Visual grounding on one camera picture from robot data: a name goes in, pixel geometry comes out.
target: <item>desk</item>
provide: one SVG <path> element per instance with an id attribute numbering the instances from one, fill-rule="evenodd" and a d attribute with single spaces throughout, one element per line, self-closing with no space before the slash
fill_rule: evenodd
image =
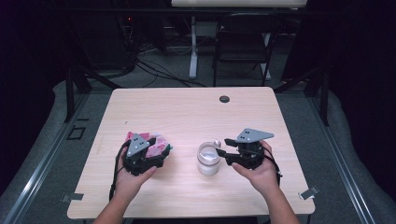
<path id="1" fill-rule="evenodd" d="M 221 103 L 220 96 L 230 97 Z M 158 132 L 174 147 L 134 198 L 125 217 L 235 217 L 267 215 L 258 191 L 224 159 L 219 172 L 201 175 L 196 152 L 207 141 L 234 138 L 244 128 L 273 133 L 268 139 L 281 169 L 280 187 L 296 214 L 312 214 L 308 189 L 275 94 L 270 88 L 118 89 L 113 91 L 72 201 L 70 218 L 96 218 L 108 203 L 115 156 L 126 134 Z"/>
<path id="2" fill-rule="evenodd" d="M 305 7 L 307 0 L 172 0 L 172 7 Z M 190 78 L 197 76 L 197 46 L 195 32 L 195 17 L 191 18 L 191 63 Z M 262 71 L 266 64 L 261 64 Z"/>

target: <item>forearm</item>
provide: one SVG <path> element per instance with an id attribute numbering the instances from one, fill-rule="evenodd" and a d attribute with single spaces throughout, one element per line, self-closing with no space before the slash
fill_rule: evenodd
<path id="1" fill-rule="evenodd" d="M 265 201 L 268 205 L 270 213 L 271 223 L 273 224 L 293 224 L 299 223 L 297 216 L 295 216 L 293 210 L 290 207 L 285 194 L 280 188 L 269 191 L 269 193 L 263 194 Z"/>
<path id="2" fill-rule="evenodd" d="M 114 197 L 93 223 L 121 223 L 129 203 L 129 200 Z"/>

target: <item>black circular hole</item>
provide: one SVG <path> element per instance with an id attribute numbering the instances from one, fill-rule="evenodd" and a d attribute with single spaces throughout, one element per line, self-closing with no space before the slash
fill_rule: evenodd
<path id="1" fill-rule="evenodd" d="M 220 101 L 222 102 L 222 103 L 228 103 L 228 102 L 230 102 L 230 97 L 228 97 L 228 96 L 226 96 L 226 95 L 222 95 L 222 96 L 220 96 Z"/>

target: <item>chair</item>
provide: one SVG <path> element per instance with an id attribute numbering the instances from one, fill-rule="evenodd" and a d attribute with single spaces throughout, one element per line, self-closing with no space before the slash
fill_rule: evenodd
<path id="1" fill-rule="evenodd" d="M 216 87 L 218 62 L 266 63 L 262 86 L 268 73 L 274 40 L 282 30 L 282 21 L 274 15 L 261 13 L 233 13 L 224 16 L 216 30 L 213 86 Z M 268 43 L 264 36 L 268 34 Z"/>

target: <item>human hand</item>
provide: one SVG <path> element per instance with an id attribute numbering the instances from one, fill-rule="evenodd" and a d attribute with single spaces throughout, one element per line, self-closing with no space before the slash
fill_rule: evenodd
<path id="1" fill-rule="evenodd" d="M 125 200 L 126 203 L 130 203 L 132 199 L 139 192 L 142 185 L 155 173 L 157 170 L 156 166 L 149 168 L 145 173 L 141 175 L 131 175 L 123 168 L 123 157 L 127 148 L 124 148 L 119 158 L 119 173 L 116 182 L 116 192 L 114 198 Z"/>
<path id="2" fill-rule="evenodd" d="M 263 140 L 260 141 L 260 143 L 272 153 L 272 148 L 268 143 Z M 272 158 L 271 154 L 267 150 L 264 150 L 264 155 Z M 262 164 L 254 170 L 249 170 L 236 162 L 232 164 L 232 167 L 238 174 L 247 178 L 253 188 L 256 189 L 264 198 L 267 194 L 279 189 L 279 185 L 276 180 L 276 168 L 270 161 L 268 161 L 268 159 L 264 158 Z"/>

